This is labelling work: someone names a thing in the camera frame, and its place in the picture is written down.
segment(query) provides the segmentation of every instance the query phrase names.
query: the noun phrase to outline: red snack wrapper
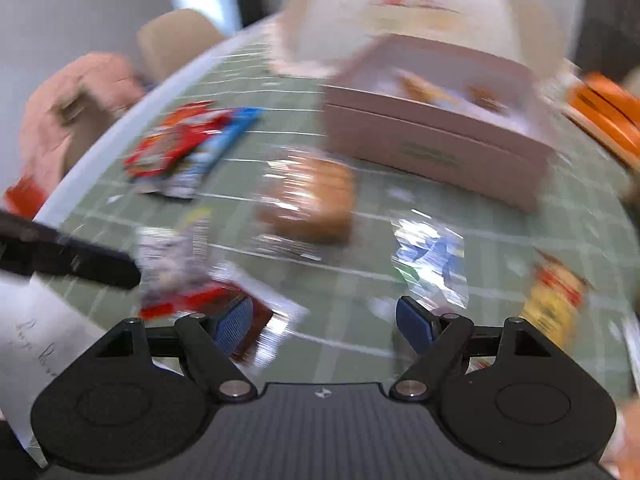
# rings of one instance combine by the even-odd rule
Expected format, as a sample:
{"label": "red snack wrapper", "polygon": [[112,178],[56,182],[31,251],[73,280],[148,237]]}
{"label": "red snack wrapper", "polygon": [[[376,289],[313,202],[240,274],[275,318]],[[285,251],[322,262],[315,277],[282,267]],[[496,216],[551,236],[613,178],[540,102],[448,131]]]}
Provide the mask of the red snack wrapper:
{"label": "red snack wrapper", "polygon": [[187,103],[179,108],[176,108],[162,121],[161,126],[175,126],[181,121],[200,115],[207,112],[216,102],[215,101],[197,101],[194,103]]}
{"label": "red snack wrapper", "polygon": [[164,173],[173,163],[219,133],[233,117],[233,110],[208,110],[184,118],[174,126],[160,126],[144,137],[124,166],[131,176]]}
{"label": "red snack wrapper", "polygon": [[169,301],[143,307],[140,317],[149,321],[162,317],[186,316],[192,312],[202,312],[208,316],[219,313],[225,305],[229,304],[237,296],[249,296],[254,304],[254,319],[249,332],[234,352],[233,358],[242,360],[254,345],[260,333],[271,320],[273,311],[255,296],[247,294],[244,290],[229,283],[212,282],[202,290],[195,291],[191,295],[175,296]]}

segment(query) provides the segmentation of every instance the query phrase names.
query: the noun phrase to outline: green cutting mat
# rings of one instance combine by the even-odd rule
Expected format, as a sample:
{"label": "green cutting mat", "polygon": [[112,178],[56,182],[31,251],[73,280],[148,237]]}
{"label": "green cutting mat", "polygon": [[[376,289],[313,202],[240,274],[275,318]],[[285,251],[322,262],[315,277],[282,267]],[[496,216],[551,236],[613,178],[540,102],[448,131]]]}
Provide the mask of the green cutting mat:
{"label": "green cutting mat", "polygon": [[[75,236],[134,251],[140,225],[174,227],[196,206],[212,209],[213,247],[309,312],[262,371],[265,381],[381,381],[388,386],[407,366],[402,339],[388,320],[372,313],[371,300],[404,293],[390,262],[396,240],[391,211],[413,207],[449,222],[465,237],[468,315],[501,324],[517,314],[530,287],[534,248],[558,256],[593,283],[580,315],[571,354],[615,399],[631,393],[620,320],[640,258],[636,235],[617,199],[626,177],[591,139],[560,116],[562,155],[550,172],[535,216],[462,189],[375,164],[353,161],[357,184],[356,229],[346,248],[320,263],[265,258],[252,253],[254,194],[268,146],[322,146],[319,80],[273,76],[265,43],[225,58],[176,105],[213,98],[223,107],[265,108],[249,134],[226,154],[191,203],[136,195],[119,157],[63,223]],[[50,286],[73,307],[108,329],[137,313],[137,292],[124,293],[72,279]]]}

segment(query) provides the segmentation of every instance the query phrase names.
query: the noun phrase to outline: orange object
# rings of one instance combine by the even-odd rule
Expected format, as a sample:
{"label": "orange object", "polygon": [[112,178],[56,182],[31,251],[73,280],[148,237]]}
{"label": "orange object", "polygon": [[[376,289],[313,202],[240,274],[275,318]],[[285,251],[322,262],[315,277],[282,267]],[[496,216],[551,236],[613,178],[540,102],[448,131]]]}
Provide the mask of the orange object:
{"label": "orange object", "polygon": [[601,74],[574,87],[566,115],[626,165],[640,160],[640,100]]}
{"label": "orange object", "polygon": [[4,192],[4,201],[11,213],[33,220],[45,203],[43,190],[30,176],[22,177],[18,183]]}
{"label": "orange object", "polygon": [[175,126],[179,122],[200,115],[206,112],[211,106],[215,104],[215,101],[197,101],[194,103],[187,103],[179,108],[176,108],[162,121],[161,126]]}

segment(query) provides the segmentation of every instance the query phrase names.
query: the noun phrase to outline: snack package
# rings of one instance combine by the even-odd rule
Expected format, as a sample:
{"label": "snack package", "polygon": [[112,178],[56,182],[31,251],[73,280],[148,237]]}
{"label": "snack package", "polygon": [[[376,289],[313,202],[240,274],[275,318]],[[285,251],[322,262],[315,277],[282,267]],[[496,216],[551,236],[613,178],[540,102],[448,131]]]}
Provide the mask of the snack package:
{"label": "snack package", "polygon": [[420,101],[441,108],[451,108],[457,104],[457,98],[445,89],[430,83],[406,70],[398,70],[398,79],[402,90],[414,101]]}
{"label": "snack package", "polygon": [[465,309],[464,238],[415,209],[396,213],[392,225],[400,247],[391,261],[411,295],[436,316]]}
{"label": "snack package", "polygon": [[175,164],[171,171],[137,179],[134,189],[138,193],[160,192],[174,198],[194,198],[203,179],[226,150],[260,116],[260,112],[260,108],[233,108],[225,128],[198,145]]}
{"label": "snack package", "polygon": [[536,282],[520,317],[565,349],[574,334],[582,298],[590,285],[557,258],[542,252],[540,255],[545,263],[536,271]]}
{"label": "snack package", "polygon": [[178,232],[157,227],[139,229],[136,263],[142,272],[143,308],[207,281],[208,233],[209,212],[202,209],[189,215]]}
{"label": "snack package", "polygon": [[181,120],[173,126],[160,126],[144,137],[124,166],[130,176],[153,176],[167,171],[196,146],[232,120],[232,110],[206,110]]}
{"label": "snack package", "polygon": [[351,234],[353,175],[321,152],[294,148],[268,162],[257,217],[262,241],[302,254],[310,244],[344,243]]}
{"label": "snack package", "polygon": [[498,96],[493,91],[480,86],[469,86],[467,91],[469,100],[476,106],[495,114],[506,115],[507,107],[498,100]]}

